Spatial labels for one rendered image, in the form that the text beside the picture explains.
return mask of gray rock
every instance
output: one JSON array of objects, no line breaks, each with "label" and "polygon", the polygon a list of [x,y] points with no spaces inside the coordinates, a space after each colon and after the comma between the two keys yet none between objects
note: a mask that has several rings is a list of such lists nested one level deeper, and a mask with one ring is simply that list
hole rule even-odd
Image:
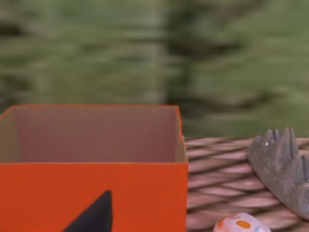
[{"label": "gray rock", "polygon": [[293,129],[268,130],[257,136],[247,149],[247,158],[269,191],[309,220],[309,155],[299,154]]}]

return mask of woven surface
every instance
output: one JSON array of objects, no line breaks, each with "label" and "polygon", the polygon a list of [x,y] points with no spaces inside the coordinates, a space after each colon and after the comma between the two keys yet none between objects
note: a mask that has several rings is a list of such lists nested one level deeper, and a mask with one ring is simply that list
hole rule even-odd
[{"label": "woven surface", "polygon": [[[246,161],[251,139],[186,139],[189,159],[187,231],[211,232],[229,214],[247,212],[272,232],[309,232],[304,221],[278,202],[255,177]],[[309,139],[298,139],[309,153]]]}]

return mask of box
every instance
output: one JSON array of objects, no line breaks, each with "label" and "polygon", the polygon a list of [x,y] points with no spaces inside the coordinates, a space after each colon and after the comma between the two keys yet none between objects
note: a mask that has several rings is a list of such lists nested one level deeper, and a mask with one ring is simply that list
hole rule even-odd
[{"label": "box", "polygon": [[63,231],[105,191],[113,232],[185,232],[175,106],[11,107],[0,119],[0,176],[1,232]]}]

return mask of tabletop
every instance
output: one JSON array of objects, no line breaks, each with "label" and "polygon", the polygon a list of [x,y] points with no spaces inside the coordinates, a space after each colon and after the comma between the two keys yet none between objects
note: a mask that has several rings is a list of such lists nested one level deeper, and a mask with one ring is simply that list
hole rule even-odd
[{"label": "tabletop", "polygon": [[[282,205],[255,177],[245,156],[248,138],[186,138],[189,160],[187,231],[211,232],[227,215],[247,212],[272,232],[308,232],[302,220]],[[298,139],[309,153],[309,139]]]}]

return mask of jagged stone object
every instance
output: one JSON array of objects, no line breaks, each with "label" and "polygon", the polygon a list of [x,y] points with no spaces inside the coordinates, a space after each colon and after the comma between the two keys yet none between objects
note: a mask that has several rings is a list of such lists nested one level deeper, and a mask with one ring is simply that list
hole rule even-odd
[{"label": "jagged stone object", "polygon": [[258,219],[247,213],[233,214],[219,220],[212,232],[271,232]]},{"label": "jagged stone object", "polygon": [[247,149],[254,172],[284,205],[309,220],[309,154],[300,154],[293,128],[268,130]]}]

